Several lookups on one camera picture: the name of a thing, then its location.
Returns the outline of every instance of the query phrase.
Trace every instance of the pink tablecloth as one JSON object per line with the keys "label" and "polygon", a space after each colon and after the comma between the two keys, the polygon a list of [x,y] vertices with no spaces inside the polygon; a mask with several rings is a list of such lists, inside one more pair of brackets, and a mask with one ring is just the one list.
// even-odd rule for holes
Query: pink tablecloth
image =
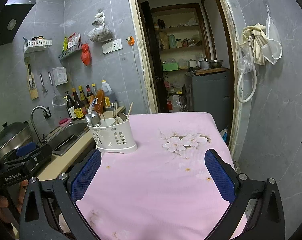
{"label": "pink tablecloth", "polygon": [[[229,202],[205,164],[214,148],[233,166],[230,152],[207,113],[131,115],[138,149],[105,153],[81,213],[102,240],[203,240]],[[243,216],[233,237],[246,223]]]}

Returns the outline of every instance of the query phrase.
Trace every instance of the dark door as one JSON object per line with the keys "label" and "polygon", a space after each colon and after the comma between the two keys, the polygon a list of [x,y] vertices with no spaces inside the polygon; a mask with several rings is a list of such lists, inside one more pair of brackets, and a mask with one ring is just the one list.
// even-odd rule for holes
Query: dark door
{"label": "dark door", "polygon": [[141,8],[145,19],[145,28],[146,28],[149,45],[150,45],[150,55],[153,62],[154,82],[156,86],[155,96],[158,106],[160,107],[158,110],[160,113],[167,113],[168,92],[164,86],[163,69],[162,69],[162,62],[159,53],[158,39],[155,34],[154,23],[152,19],[149,2],[146,1],[141,3]]}

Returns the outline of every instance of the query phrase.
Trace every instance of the beige cloth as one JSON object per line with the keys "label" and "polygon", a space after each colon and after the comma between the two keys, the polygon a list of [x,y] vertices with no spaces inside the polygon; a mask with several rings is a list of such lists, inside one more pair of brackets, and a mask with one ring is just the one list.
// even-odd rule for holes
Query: beige cloth
{"label": "beige cloth", "polygon": [[261,51],[261,47],[268,43],[266,34],[264,33],[265,30],[266,26],[257,23],[254,26],[247,26],[241,33],[240,46],[244,48],[251,32],[253,32],[253,35],[255,36],[253,44],[253,60],[254,63],[258,65],[265,64],[265,57]]}

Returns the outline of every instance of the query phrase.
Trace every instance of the doorway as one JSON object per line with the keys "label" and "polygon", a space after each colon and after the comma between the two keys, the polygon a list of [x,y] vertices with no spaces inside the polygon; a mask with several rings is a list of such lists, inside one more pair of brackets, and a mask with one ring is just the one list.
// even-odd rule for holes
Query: doorway
{"label": "doorway", "polygon": [[[208,112],[220,131],[228,128],[229,143],[234,115],[234,58],[217,1],[137,0],[137,7],[158,112]],[[206,7],[212,2],[214,9],[209,8],[207,13]],[[223,60],[222,66],[208,69],[206,62],[201,69],[201,60],[216,59]]]}

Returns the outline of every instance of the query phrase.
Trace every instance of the white hose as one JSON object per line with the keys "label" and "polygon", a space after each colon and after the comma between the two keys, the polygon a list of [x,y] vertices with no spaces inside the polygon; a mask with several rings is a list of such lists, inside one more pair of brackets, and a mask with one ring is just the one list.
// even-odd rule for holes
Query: white hose
{"label": "white hose", "polygon": [[256,68],[255,68],[255,64],[253,63],[253,55],[252,55],[252,47],[250,46],[249,47],[249,54],[250,54],[250,58],[251,58],[251,62],[252,62],[252,65],[253,65],[253,78],[254,78],[254,84],[253,84],[253,89],[252,89],[252,92],[251,92],[251,94],[249,95],[249,97],[247,98],[247,99],[245,99],[245,100],[242,100],[241,98],[240,98],[240,92],[239,92],[239,90],[240,90],[240,84],[241,84],[241,81],[242,81],[242,79],[243,79],[243,73],[241,73],[241,75],[240,75],[240,77],[239,77],[239,81],[238,81],[238,86],[236,87],[236,96],[237,96],[237,98],[238,98],[238,101],[240,102],[240,103],[246,103],[246,102],[248,102],[252,97],[253,97],[253,95],[254,95],[254,93],[255,93],[255,91],[256,91],[256,87],[257,87],[257,73],[256,73]]}

